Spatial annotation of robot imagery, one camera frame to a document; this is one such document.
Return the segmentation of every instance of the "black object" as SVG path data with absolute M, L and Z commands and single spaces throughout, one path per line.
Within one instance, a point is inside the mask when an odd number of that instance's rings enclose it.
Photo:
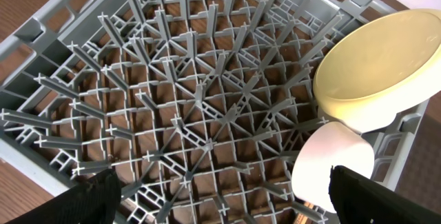
M 329 195 L 341 224 L 435 224 L 441 216 L 344 167 L 331 169 Z
M 107 169 L 6 224 L 111 224 L 120 203 L 118 176 Z

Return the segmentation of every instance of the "yellow bowl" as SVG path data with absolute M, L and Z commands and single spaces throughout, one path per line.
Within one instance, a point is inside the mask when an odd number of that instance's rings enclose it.
M 441 90 L 441 11 L 406 10 L 368 23 L 335 45 L 314 78 L 323 111 L 358 132 Z

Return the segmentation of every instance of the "plastic dish rack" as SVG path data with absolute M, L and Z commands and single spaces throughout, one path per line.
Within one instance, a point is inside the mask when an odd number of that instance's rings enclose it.
M 380 0 L 50 0 L 0 44 L 0 61 L 31 50 L 0 88 L 0 156 L 54 196 L 114 167 L 124 184 L 115 223 L 299 213 L 323 223 L 291 192 L 291 170 L 327 122 L 315 69 L 367 12 L 395 10 Z M 373 180 L 395 190 L 426 106 L 363 134 Z

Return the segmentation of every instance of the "cream-colored bowl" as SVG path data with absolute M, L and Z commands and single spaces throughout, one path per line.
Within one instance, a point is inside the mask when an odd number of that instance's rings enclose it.
M 441 90 L 441 11 L 406 10 L 346 36 L 323 59 L 314 94 L 323 111 L 358 132 Z
M 291 177 L 296 197 L 335 213 L 329 198 L 331 168 L 343 165 L 369 178 L 373 171 L 372 146 L 339 122 L 315 131 L 303 145 Z

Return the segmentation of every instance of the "white cup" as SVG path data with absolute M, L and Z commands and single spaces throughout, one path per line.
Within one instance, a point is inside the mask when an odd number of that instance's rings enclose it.
M 339 122 L 330 122 L 303 145 L 292 171 L 296 197 L 336 213 L 329 198 L 331 168 L 343 165 L 367 178 L 373 172 L 372 146 Z

